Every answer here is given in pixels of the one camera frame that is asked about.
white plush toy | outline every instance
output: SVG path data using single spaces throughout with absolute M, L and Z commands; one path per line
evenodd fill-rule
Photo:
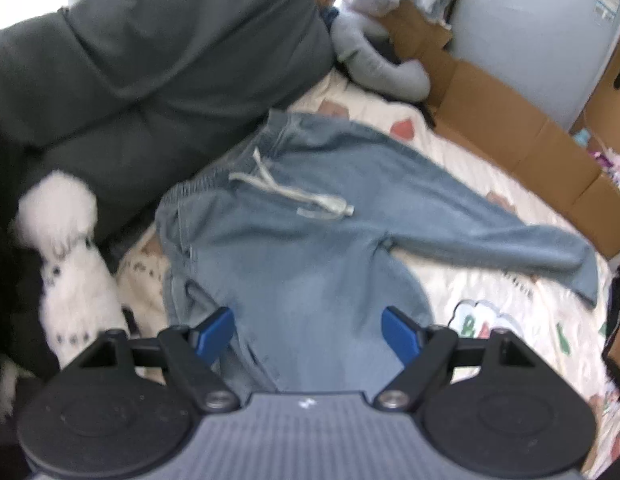
M 61 368 L 100 332 L 128 332 L 116 282 L 92 241 L 95 225 L 96 197 L 80 179 L 61 171 L 18 202 L 18 238 L 43 257 L 40 320 Z

black round disc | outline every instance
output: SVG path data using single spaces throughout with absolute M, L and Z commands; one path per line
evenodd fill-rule
M 587 404 L 565 386 L 476 380 L 431 398 L 423 423 L 430 442 L 450 460 L 499 478 L 541 478 L 581 466 L 596 430 Z
M 187 403 L 152 381 L 56 393 L 35 399 L 18 427 L 26 456 L 53 478 L 141 474 L 167 460 L 191 426 Z

white drawstring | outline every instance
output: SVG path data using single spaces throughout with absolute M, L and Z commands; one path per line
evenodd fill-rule
M 309 211 L 303 208 L 298 208 L 296 210 L 298 215 L 306 216 L 308 218 L 336 220 L 344 216 L 352 216 L 352 213 L 354 213 L 354 206 L 348 205 L 347 201 L 340 196 L 307 193 L 296 187 L 282 186 L 274 180 L 272 174 L 270 174 L 269 170 L 266 168 L 266 165 L 263 164 L 263 161 L 261 161 L 261 153 L 258 148 L 254 148 L 252 156 L 256 161 L 257 167 L 259 168 L 260 177 L 235 171 L 234 173 L 230 173 L 228 178 L 230 180 L 240 180 L 242 182 L 246 182 L 247 184 L 250 184 L 262 191 L 276 193 L 291 200 L 296 200 L 297 202 L 316 204 L 325 209 L 327 212 L 326 214 L 322 212 Z

denim pants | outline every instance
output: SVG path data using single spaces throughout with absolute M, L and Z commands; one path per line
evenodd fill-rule
M 597 299 L 584 238 L 527 226 L 408 146 L 336 118 L 270 112 L 254 136 L 168 192 L 156 219 L 171 260 L 168 317 L 194 325 L 218 306 L 234 311 L 221 375 L 243 396 L 373 396 L 391 380 L 401 364 L 381 336 L 383 309 L 432 322 L 394 246 L 547 276 Z

refrigerator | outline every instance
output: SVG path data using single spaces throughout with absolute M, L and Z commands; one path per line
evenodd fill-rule
M 456 0 L 451 53 L 502 80 L 564 129 L 620 37 L 620 0 Z

